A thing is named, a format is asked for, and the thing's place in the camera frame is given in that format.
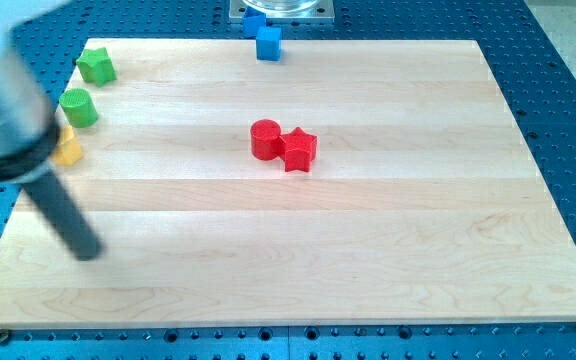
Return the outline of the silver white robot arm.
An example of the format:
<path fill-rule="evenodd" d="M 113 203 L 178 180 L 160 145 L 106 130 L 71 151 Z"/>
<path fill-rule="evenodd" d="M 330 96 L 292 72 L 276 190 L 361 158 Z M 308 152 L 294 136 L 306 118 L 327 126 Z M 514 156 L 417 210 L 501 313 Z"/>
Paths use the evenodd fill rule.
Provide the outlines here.
<path fill-rule="evenodd" d="M 97 258 L 102 242 L 55 174 L 50 155 L 60 126 L 33 74 L 13 49 L 10 31 L 63 0 L 0 0 L 0 182 L 19 184 L 79 260 Z"/>

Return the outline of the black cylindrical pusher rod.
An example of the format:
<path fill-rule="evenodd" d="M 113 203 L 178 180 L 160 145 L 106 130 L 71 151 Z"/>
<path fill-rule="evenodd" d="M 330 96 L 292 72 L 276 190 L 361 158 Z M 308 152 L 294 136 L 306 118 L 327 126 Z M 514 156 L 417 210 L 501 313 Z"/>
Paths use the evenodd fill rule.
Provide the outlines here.
<path fill-rule="evenodd" d="M 75 258 L 88 261 L 102 253 L 99 237 L 52 170 L 23 183 L 22 188 Z"/>

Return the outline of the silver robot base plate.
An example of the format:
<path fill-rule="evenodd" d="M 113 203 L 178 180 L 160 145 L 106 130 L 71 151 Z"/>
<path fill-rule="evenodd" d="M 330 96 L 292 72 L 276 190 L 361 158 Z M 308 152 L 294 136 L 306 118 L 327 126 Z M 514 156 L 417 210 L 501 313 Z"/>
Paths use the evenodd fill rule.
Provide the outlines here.
<path fill-rule="evenodd" d="M 241 23 L 250 7 L 266 14 L 272 23 L 327 24 L 335 20 L 333 0 L 229 0 L 228 17 Z"/>

